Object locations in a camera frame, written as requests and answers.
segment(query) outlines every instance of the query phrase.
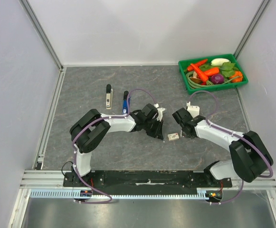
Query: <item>metal floor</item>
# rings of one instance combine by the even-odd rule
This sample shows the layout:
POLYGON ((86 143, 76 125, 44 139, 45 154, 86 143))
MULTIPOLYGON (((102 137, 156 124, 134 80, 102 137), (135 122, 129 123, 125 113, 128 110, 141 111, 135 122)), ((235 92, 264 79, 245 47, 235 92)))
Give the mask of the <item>metal floor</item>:
MULTIPOLYGON (((236 192, 224 191, 230 198, 236 192)), ((121 199, 80 205, 71 199, 29 199, 22 228, 276 228, 266 191, 244 191, 220 206, 185 199, 121 199)))
MULTIPOLYGON (((178 66, 100 66, 68 67, 59 96, 43 169, 60 170, 66 161, 73 160, 70 127, 86 112, 96 108, 105 114, 121 114, 124 90, 149 90, 160 106, 167 109, 163 116, 164 142, 151 138, 144 131, 107 134, 91 160, 95 170, 203 170, 217 160, 230 158, 229 152, 203 139, 168 141, 167 134, 180 133, 172 113, 186 106, 189 95, 178 66), (113 108, 105 109, 105 89, 114 89, 113 108)), ((214 92, 219 110, 212 121, 235 131, 246 131, 238 95, 235 89, 214 92)), ((152 103, 143 92, 131 98, 131 110, 152 103)), ((208 94, 199 94, 193 100, 201 114, 214 110, 214 101, 208 94)))

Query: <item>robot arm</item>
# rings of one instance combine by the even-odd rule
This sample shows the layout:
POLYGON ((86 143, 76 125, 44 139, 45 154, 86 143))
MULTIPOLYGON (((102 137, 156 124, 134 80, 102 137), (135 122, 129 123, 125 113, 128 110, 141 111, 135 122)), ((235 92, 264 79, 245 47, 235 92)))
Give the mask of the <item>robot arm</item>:
POLYGON ((246 182, 252 182, 267 169, 266 164, 256 151, 242 140, 233 136, 234 134, 245 138, 256 146, 267 158, 268 162, 273 165, 273 160, 269 152, 258 134, 253 131, 244 134, 220 127, 233 133, 228 134, 217 130, 211 127, 211 122, 208 124, 205 117, 199 115, 199 111, 197 113, 195 110, 192 111, 190 105, 186 109, 182 108, 176 111, 173 117, 181 126, 182 132, 186 137, 207 139, 230 152, 231 160, 223 162, 216 161, 205 168, 204 172, 207 174, 209 182, 232 177, 240 177, 246 182))
POLYGON ((112 132, 136 132, 144 129, 146 134, 153 138, 163 140, 162 125, 165 108, 159 108, 158 104, 147 104, 142 110, 135 110, 126 118, 125 115, 106 115, 91 109, 78 122, 70 128, 71 140, 88 124, 102 117, 110 117, 95 123, 93 129, 87 129, 77 139, 76 165, 81 176, 91 170, 90 160, 92 151, 99 145, 107 133, 112 132))

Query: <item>gray marble surface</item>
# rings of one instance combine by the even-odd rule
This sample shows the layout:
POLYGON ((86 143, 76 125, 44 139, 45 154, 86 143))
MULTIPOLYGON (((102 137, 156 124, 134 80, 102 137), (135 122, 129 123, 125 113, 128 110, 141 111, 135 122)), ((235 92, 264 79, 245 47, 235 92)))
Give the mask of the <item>gray marble surface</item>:
MULTIPOLYGON (((91 166, 97 170, 202 170, 216 160, 227 160, 229 152, 204 139, 180 138, 168 141, 167 134, 180 133, 172 113, 186 106, 189 95, 178 66, 101 66, 67 68, 57 104, 43 169, 60 169, 73 160, 69 129, 86 112, 96 108, 104 114, 121 114, 124 90, 149 90, 164 113, 164 141, 151 138, 145 131, 110 133, 93 151, 91 166), (114 89, 113 108, 105 108, 106 85, 114 89)), ((219 110, 210 120, 235 131, 246 131, 235 89, 214 92, 219 110)), ((135 92, 131 110, 141 109, 151 98, 135 92)), ((198 94, 192 105, 200 106, 201 114, 214 110, 208 94, 198 94)))

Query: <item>green tray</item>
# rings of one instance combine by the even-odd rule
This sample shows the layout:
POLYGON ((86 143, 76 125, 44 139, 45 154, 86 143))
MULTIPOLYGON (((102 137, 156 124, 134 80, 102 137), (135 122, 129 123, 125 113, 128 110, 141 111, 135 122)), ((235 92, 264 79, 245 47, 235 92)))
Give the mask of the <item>green tray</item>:
POLYGON ((207 91, 212 92, 212 91, 218 91, 218 90, 222 90, 222 89, 237 88, 239 86, 242 86, 242 85, 248 83, 247 76, 245 75, 242 68, 239 66, 238 62, 236 61, 235 57, 232 54, 225 54, 225 55, 219 55, 219 56, 210 56, 210 57, 203 57, 203 58, 195 58, 195 59, 188 59, 188 60, 181 60, 181 61, 179 61, 179 67, 180 67, 180 72, 182 74, 184 83, 186 85, 186 88, 187 88, 187 91, 189 92, 189 94, 192 94, 192 93, 194 93, 198 90, 207 90, 207 91), (215 58, 226 58, 226 59, 230 60, 231 63, 236 63, 235 67, 237 67, 242 72, 242 75, 243 75, 242 82, 229 83, 229 84, 224 84, 224 85, 212 85, 212 86, 209 86, 209 87, 206 87, 206 88, 196 88, 196 89, 191 88, 188 81, 187 81, 187 79, 186 79, 184 70, 191 63, 197 63, 197 62, 199 62, 199 61, 201 61, 205 58, 208 59, 208 62, 211 62, 215 58))

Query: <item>red onion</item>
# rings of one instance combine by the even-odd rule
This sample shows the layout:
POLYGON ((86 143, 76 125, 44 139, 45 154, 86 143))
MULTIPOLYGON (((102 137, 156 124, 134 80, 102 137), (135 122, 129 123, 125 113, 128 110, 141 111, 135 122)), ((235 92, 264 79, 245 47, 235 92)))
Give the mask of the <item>red onion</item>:
POLYGON ((222 84, 224 83, 224 77, 221 74, 216 74, 210 77, 210 81, 215 85, 222 84))

